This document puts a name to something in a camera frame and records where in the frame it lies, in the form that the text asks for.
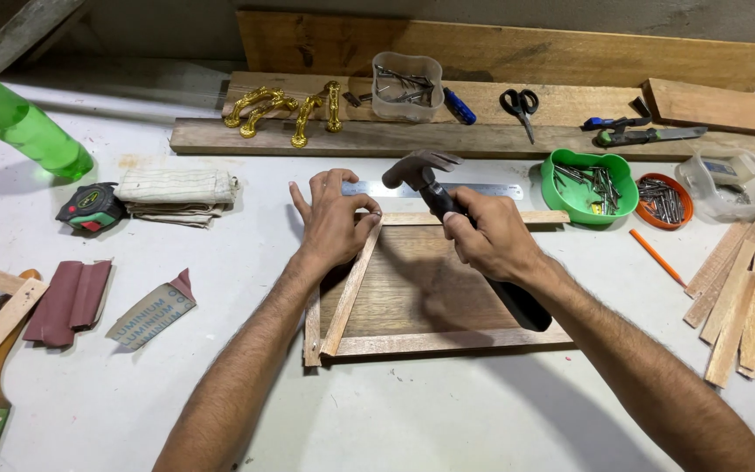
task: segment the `green plastic bottle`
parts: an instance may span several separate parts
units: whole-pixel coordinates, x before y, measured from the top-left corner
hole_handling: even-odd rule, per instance
[[[92,158],[81,143],[1,83],[0,139],[58,177],[78,180],[92,169]]]

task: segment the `white table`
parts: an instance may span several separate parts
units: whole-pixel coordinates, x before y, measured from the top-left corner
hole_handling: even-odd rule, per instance
[[[4,390],[14,403],[0,471],[148,470],[194,385],[299,246],[288,181],[353,169],[377,180],[386,159],[175,156],[173,117],[216,117],[228,75],[211,64],[104,60],[40,68],[8,83],[86,145],[97,169],[74,186],[0,142],[0,269],[115,258],[99,325],[70,349],[19,341]],[[232,65],[215,64],[222,70]],[[546,209],[537,161],[470,160],[446,181],[519,183],[520,209]],[[124,220],[95,237],[54,220],[74,187],[118,181],[131,168],[228,169],[242,190],[211,230]],[[633,163],[635,176],[675,165]],[[424,211],[420,199],[380,199],[385,211]],[[608,306],[699,375],[710,350],[681,321],[692,301],[627,231],[640,231],[689,280],[726,231],[696,215],[675,232],[636,215],[595,230],[536,233],[541,247]],[[190,268],[199,306],[130,354],[107,330],[133,303]],[[677,470],[625,413],[577,350],[361,359],[306,375],[301,333],[267,399],[243,470]],[[755,433],[755,381],[732,375],[722,393]]]

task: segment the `plastic container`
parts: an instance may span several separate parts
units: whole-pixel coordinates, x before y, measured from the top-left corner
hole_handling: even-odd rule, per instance
[[[611,182],[622,194],[616,202],[619,205],[616,214],[594,214],[590,210],[590,205],[598,197],[588,190],[586,185],[571,185],[567,181],[568,185],[561,187],[561,193],[559,193],[553,181],[554,164],[607,167]],[[540,166],[540,173],[543,177],[541,193],[544,195],[547,206],[553,210],[566,211],[570,214],[570,220],[573,222],[608,224],[634,211],[639,203],[639,192],[637,191],[637,184],[631,177],[631,167],[622,157],[615,154],[597,156],[595,154],[578,154],[569,149],[556,149]]]
[[[680,223],[672,223],[672,222],[665,222],[661,219],[656,219],[655,217],[651,216],[651,213],[648,212],[648,210],[645,209],[645,204],[642,200],[639,201],[637,204],[637,215],[640,216],[645,222],[648,224],[660,228],[660,229],[678,229],[681,226],[687,224],[689,220],[692,219],[692,213],[695,212],[695,205],[692,203],[692,197],[689,196],[688,192],[686,191],[683,186],[678,184],[678,182],[668,176],[664,176],[663,174],[645,174],[639,179],[637,179],[637,184],[645,178],[651,178],[656,180],[662,180],[663,182],[666,182],[666,184],[669,187],[674,188],[678,191],[678,197],[680,198],[680,203],[684,206],[684,218],[680,220]]]
[[[677,168],[678,181],[698,208],[714,218],[744,219],[755,215],[755,156],[739,148],[702,148]],[[748,203],[725,186],[740,186]]]
[[[397,79],[378,77],[375,66],[383,66],[393,72],[404,76],[425,76],[433,83],[433,92],[430,97],[430,106],[422,107],[413,103],[401,102],[390,103],[381,97],[389,99],[398,97],[404,88]],[[441,85],[441,65],[432,57],[405,56],[394,52],[382,52],[372,58],[372,110],[381,118],[403,118],[416,123],[429,123],[435,117],[435,113],[445,102],[445,91]],[[389,86],[388,89],[378,93],[378,90]]]
[[[77,180],[93,166],[83,145],[1,83],[0,139],[58,177]]]

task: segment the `steel ruler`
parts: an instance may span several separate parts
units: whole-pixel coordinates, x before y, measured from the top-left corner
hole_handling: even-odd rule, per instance
[[[512,200],[523,199],[523,189],[517,184],[449,184],[445,182],[440,182],[440,184],[446,190],[465,186],[480,192],[482,195],[508,197]],[[421,198],[421,195],[407,184],[398,188],[385,188],[382,182],[376,181],[361,180],[356,184],[342,182],[343,195],[354,195],[355,193],[365,193],[369,197]]]

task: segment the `hammer head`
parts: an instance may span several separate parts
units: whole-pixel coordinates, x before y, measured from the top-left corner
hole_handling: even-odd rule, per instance
[[[419,191],[435,181],[433,169],[451,172],[454,165],[465,162],[459,156],[453,156],[436,149],[418,149],[407,154],[383,173],[383,185],[386,188],[398,188],[407,182],[413,190]]]

